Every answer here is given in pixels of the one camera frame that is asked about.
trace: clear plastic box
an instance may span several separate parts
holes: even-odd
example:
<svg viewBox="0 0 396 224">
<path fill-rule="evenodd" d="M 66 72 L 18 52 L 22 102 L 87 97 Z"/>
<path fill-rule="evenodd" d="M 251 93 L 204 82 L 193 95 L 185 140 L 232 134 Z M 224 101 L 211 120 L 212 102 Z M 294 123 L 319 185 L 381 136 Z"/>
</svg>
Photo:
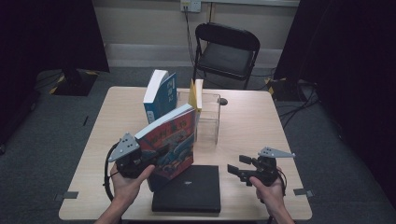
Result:
<svg viewBox="0 0 396 224">
<path fill-rule="evenodd" d="M 197 125 L 195 141 L 210 141 L 215 144 L 218 143 L 220 116 L 219 100 L 220 95 L 218 94 L 202 94 L 202 111 Z M 177 92 L 177 106 L 184 105 L 188 101 L 188 92 Z"/>
</svg>

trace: folding chair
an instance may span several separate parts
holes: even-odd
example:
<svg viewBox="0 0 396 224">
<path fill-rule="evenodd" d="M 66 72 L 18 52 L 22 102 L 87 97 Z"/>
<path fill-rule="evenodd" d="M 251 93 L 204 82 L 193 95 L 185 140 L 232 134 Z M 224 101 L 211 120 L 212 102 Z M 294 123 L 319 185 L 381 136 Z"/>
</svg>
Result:
<svg viewBox="0 0 396 224">
<path fill-rule="evenodd" d="M 249 31 L 214 22 L 198 25 L 195 36 L 197 48 L 192 79 L 195 80 L 197 70 L 201 70 L 205 76 L 207 72 L 245 80 L 245 90 L 260 50 L 259 39 Z"/>
</svg>

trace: hand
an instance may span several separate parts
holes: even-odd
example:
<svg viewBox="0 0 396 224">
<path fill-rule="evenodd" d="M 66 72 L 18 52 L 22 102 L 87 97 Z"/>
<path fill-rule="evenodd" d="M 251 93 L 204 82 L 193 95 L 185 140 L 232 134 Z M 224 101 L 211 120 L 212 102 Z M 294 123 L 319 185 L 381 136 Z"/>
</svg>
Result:
<svg viewBox="0 0 396 224">
<path fill-rule="evenodd" d="M 111 168 L 110 175 L 114 187 L 114 200 L 121 201 L 122 204 L 130 206 L 140 190 L 140 185 L 144 180 L 149 178 L 155 166 L 148 166 L 137 179 L 125 178 L 121 174 L 117 174 L 117 165 Z"/>
<path fill-rule="evenodd" d="M 111 168 L 111 180 L 114 187 L 114 199 L 107 210 L 95 223 L 118 223 L 122 214 L 134 202 L 140 190 L 140 185 L 151 175 L 154 165 L 148 166 L 137 179 L 125 178 L 118 174 L 117 165 Z"/>
<path fill-rule="evenodd" d="M 257 198 L 264 201 L 268 214 L 276 219 L 278 224 L 294 223 L 285 207 L 282 182 L 279 178 L 270 187 L 265 186 L 254 176 L 249 180 L 256 187 Z"/>
</svg>

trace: gray carpet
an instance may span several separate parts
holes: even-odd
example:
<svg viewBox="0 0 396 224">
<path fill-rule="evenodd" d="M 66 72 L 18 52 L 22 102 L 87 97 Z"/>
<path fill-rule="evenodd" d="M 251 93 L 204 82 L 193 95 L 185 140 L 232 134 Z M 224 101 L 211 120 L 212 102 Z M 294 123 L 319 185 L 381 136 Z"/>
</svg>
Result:
<svg viewBox="0 0 396 224">
<path fill-rule="evenodd" d="M 189 87 L 192 68 L 158 69 L 177 72 L 178 86 Z M 68 189 L 106 91 L 112 86 L 147 86 L 152 70 L 111 68 L 109 74 L 100 74 L 87 97 L 50 95 L 58 71 L 38 76 L 41 96 L 35 110 L 7 141 L 7 152 L 0 157 L 0 223 L 69 223 L 58 218 L 62 202 L 54 198 Z M 271 69 L 255 69 L 253 74 L 247 88 L 266 91 L 263 76 L 270 76 Z M 207 78 L 208 89 L 243 87 L 240 81 Z M 301 104 L 276 102 L 279 115 Z M 282 123 L 289 117 L 282 116 Z M 396 223 L 396 212 L 381 188 L 340 140 L 336 123 L 320 104 L 296 113 L 285 133 L 297 155 L 303 184 L 315 193 L 309 198 L 313 217 L 298 223 Z"/>
</svg>

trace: laptop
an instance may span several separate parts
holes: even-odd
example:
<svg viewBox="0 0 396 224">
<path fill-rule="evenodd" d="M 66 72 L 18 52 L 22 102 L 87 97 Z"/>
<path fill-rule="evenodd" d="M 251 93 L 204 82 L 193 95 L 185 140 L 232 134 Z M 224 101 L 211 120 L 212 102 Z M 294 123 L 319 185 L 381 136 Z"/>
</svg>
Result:
<svg viewBox="0 0 396 224">
<path fill-rule="evenodd" d="M 219 167 L 191 165 L 154 192 L 153 212 L 219 213 Z"/>
</svg>

